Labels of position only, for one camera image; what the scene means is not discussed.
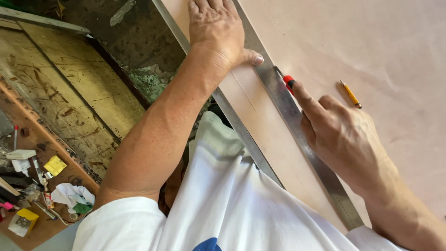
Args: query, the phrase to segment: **finger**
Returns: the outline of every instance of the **finger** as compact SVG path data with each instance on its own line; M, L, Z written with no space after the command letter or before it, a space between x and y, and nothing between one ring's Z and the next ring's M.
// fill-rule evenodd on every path
M197 4L198 8L200 9L200 12L203 12L204 9L210 7L209 2L207 0L194 0L194 2Z
M223 0L208 0L209 5L214 10L217 10L219 8L223 8Z
M313 148L316 143L316 133L311 125L311 121L306 116L305 112L302 112L301 128L305 134L308 145Z
M293 84L294 97L312 123L322 118L326 110L303 87L301 82Z
M187 8L189 9L189 18L192 19L192 16L200 12L198 5L194 2L194 0L189 0L187 3Z
M343 104L341 104L341 102L339 102L339 100L335 99L334 97L332 97L330 95L323 95L319 99L319 103L326 110L331 110L334 107L343 107L344 106Z
M242 63L249 63L253 65L263 64L263 56L254 50L244 49L244 56Z
M237 10L235 9L235 5L234 2L232 0L223 0L223 6L227 9L230 10L232 12L237 12Z

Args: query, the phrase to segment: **hand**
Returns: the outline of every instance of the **hand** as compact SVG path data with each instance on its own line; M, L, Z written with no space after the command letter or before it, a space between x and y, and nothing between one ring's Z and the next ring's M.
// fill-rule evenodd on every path
M370 115L347 108L331 96L318 102L299 82L293 85L293 92L303 109L301 127L308 145L322 161L355 193L391 199L399 174Z
M226 75L241 63L260 65L263 57L244 48L242 21L232 0L189 0L190 44Z

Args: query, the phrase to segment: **white t-shirt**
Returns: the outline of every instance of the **white t-shirt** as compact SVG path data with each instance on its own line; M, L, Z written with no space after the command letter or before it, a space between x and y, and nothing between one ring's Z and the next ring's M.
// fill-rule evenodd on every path
M145 197L110 202L80 224L74 251L401 251L363 226L341 234L257 170L234 130L204 113L166 218Z

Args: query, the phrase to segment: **fingernail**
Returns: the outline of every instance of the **fingernail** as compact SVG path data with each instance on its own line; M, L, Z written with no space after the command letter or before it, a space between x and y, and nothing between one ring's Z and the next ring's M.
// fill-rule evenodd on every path
M263 64L263 57L262 55L258 55L254 60L254 65L261 65L261 64Z

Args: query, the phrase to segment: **red utility knife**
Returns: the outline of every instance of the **red utility knife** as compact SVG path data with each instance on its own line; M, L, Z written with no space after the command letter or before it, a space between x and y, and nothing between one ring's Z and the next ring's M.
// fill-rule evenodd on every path
M283 75L282 72L279 70L277 66L274 67L274 69L279 73L280 77L282 77L283 81L285 82L285 86L288 89L288 91L294 96L293 92L293 84L296 82L290 75Z

